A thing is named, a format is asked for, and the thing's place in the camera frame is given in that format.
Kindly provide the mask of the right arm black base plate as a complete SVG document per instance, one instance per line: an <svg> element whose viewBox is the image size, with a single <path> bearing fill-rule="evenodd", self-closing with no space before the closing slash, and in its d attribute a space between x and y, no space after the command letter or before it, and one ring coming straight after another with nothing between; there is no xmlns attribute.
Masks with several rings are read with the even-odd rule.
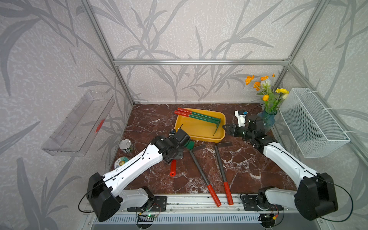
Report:
<svg viewBox="0 0 368 230"><path fill-rule="evenodd" d="M257 195L249 195L249 194L240 194L240 199L243 204L243 208L245 211L271 211L278 212L283 211L284 208L280 205L265 205L263 207L259 206L259 202L257 201Z"/></svg>

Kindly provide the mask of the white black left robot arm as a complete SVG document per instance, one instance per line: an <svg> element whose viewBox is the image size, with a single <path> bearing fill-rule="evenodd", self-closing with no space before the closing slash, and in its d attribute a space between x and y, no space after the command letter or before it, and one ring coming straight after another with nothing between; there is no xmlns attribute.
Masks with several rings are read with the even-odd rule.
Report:
<svg viewBox="0 0 368 230"><path fill-rule="evenodd" d="M89 178L86 198L99 222L104 222L121 209L150 210L155 196L147 188L127 190L126 187L152 166L177 160L184 149L192 149L194 142L181 128L168 137L155 137L146 148L123 166Z"/></svg>

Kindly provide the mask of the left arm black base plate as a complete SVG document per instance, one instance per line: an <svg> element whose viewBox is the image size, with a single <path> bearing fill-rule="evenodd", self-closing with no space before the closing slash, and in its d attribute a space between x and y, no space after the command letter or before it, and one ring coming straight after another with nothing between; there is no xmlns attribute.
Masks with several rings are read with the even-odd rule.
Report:
<svg viewBox="0 0 368 230"><path fill-rule="evenodd" d="M163 212L166 211L167 196L155 196L149 200L142 207L131 207L127 212Z"/></svg>

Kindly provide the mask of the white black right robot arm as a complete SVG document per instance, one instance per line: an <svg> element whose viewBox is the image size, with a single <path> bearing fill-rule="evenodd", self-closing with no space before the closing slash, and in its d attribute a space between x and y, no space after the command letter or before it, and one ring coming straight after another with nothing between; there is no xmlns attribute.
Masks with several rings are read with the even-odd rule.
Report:
<svg viewBox="0 0 368 230"><path fill-rule="evenodd" d="M296 191L272 186L260 189L256 198L260 209L267 210L273 205L280 205L296 209L307 220L338 211L332 177L327 173L318 173L287 152L272 136L266 134L262 118L250 116L247 127L237 124L222 127L228 135L249 141L261 154L277 164L297 187Z"/></svg>

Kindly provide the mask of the green small hoe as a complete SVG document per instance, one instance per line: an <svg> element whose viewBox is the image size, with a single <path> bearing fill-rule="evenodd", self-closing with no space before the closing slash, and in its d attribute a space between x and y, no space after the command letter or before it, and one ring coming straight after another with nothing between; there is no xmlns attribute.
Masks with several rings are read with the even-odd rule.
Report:
<svg viewBox="0 0 368 230"><path fill-rule="evenodd" d="M189 118L193 118L193 119L197 119L197 120L201 120L201 121L205 121L205 122L208 122L208 123L212 123L212 124L216 124L216 129L215 129L215 133L217 132L218 128L219 128L219 125L221 123L218 122L218 121L214 121L214 120L211 120L211 119L206 119L206 118L202 118L202 117L197 117L197 116L188 116Z"/></svg>
<svg viewBox="0 0 368 230"><path fill-rule="evenodd" d="M209 116L209 115L204 115L204 114L197 113L197 112L194 112L192 110L188 110L188 109L184 109L184 108L178 108L174 113L177 114L177 115L185 116L185 117L197 116L197 117L211 119L211 120L218 121L218 122L221 121L220 118L212 117L212 116Z"/></svg>
<svg viewBox="0 0 368 230"><path fill-rule="evenodd" d="M185 147L189 150L192 150L194 148L195 142L194 141L189 141ZM182 159L183 158L183 153L180 152L179 156L176 157L174 160L171 161L171 168L170 168L170 176L174 177L176 175L176 161L178 159Z"/></svg>

